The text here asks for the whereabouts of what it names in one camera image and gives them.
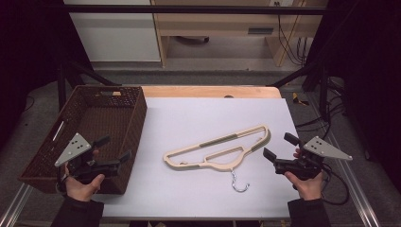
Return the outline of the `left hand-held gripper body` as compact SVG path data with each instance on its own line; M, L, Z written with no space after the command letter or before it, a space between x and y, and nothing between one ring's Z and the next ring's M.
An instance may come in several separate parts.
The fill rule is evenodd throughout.
M91 182L98 174L104 174L106 178L116 177L121 166L119 160L96 161L94 150L97 148L93 143L77 132L56 160L55 167L67 165L69 175L81 183Z

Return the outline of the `aluminium rail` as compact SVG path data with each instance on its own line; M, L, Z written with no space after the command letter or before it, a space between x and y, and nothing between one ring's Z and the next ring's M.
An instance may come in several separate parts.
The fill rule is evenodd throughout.
M318 98L312 94L306 94L308 100L310 101L310 105L316 115L321 117L319 114L319 100ZM335 114L344 110L344 107L341 103L338 103L338 100L335 98L332 101L327 101L327 110L329 113L329 118L332 118ZM381 227L379 220L375 214L374 209L364 193L357 175L355 171L351 168L350 163L344 160L335 160L337 168L339 169L339 173L341 177L344 179L346 184L349 187L349 195L352 199L354 206L357 209L358 215L361 218L364 227Z
M0 227L14 227L32 191L32 186L26 183L21 184L11 204L0 218Z

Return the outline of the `brown woven basket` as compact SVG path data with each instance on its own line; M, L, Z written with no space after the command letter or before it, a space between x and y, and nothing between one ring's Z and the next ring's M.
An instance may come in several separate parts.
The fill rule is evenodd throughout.
M44 193L54 193L54 163L77 132L89 141L103 135L111 137L111 142L100 149L98 161L112 160L127 150L136 152L146 113L140 87L76 87L19 180Z

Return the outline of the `black curtain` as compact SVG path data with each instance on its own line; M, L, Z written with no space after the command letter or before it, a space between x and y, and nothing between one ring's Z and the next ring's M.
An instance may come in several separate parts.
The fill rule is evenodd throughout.
M401 191L401 0L328 0L307 61L344 81L362 143Z
M0 0L0 149L26 107L27 95L57 79L62 57L92 67L64 0Z

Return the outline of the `person's left hand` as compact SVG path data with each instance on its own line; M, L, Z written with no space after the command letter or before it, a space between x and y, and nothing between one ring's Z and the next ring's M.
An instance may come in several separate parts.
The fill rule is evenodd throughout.
M68 168L65 169L67 177L64 181L66 195L76 201L90 201L92 196L100 190L105 179L104 174L98 174L90 183L84 184L69 175Z

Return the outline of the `black horizontal frame bar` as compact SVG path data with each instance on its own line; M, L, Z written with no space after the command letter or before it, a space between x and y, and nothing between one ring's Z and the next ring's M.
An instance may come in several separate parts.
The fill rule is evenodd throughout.
M71 13L186 13L325 15L326 8L238 7L238 6L146 6L146 5L44 5L45 9Z

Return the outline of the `white table mat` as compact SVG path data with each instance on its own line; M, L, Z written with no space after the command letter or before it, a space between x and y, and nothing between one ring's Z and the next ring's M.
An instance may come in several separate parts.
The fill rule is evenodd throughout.
M101 195L106 218L268 219L288 216L297 198L288 180L257 150L234 172L210 168L175 170L166 152L237 131L266 125L267 147L282 159L294 147L285 141L294 124L282 98L149 98L140 146L127 191Z

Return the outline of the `yellow and black tool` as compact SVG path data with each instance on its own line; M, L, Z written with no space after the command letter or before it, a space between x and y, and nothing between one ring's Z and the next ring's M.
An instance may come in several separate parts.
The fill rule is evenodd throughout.
M309 106L309 102L308 102L308 101L301 100L301 99L298 97L298 94L297 94L297 93L292 93L292 101L293 101L293 103L295 103L295 104L300 104L300 105L304 105L304 106Z

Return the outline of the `person's right hand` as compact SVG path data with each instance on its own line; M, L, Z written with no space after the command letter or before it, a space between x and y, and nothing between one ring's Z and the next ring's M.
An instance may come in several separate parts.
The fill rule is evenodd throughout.
M313 201L322 197L323 173L315 178L300 180L296 175L287 171L285 177L297 188L299 196L305 201Z

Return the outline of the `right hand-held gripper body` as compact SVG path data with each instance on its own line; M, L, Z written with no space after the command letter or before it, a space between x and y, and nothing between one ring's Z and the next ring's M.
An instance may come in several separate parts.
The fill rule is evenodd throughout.
M300 157L294 160L276 158L273 164L276 174L285 174L289 171L304 181L315 178L322 171L324 158L353 160L351 155L325 142L319 136L313 137L308 142L300 140L298 147L301 151Z

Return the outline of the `black metal stand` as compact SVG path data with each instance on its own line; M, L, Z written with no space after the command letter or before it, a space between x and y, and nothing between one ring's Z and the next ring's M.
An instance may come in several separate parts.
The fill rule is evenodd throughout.
M328 90L328 71L323 63L313 61L312 63L302 67L301 69L291 73L289 76L269 84L269 87L280 88L285 84L305 76L302 88L306 92L313 91L319 85L319 114L324 121L329 120L327 110L327 90Z
M66 83L69 83L72 88L75 88L78 85L84 85L85 82L81 77L82 75L86 75L106 86L117 86L117 83L103 78L94 70L91 70L76 61L64 61L58 67L57 74L59 110L63 108L67 101Z

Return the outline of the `light wooden desk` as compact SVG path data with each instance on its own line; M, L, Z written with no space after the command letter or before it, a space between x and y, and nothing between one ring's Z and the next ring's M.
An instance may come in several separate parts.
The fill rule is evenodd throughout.
M324 8L328 0L150 0L153 6L241 6ZM315 37L320 15L180 14L156 13L158 35L167 37L239 36L262 37L274 63L282 66L297 38Z

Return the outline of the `white cabinet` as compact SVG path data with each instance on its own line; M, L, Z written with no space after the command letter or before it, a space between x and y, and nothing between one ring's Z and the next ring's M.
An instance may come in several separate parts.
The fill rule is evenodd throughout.
M71 13L84 49L95 61L160 61L151 13Z

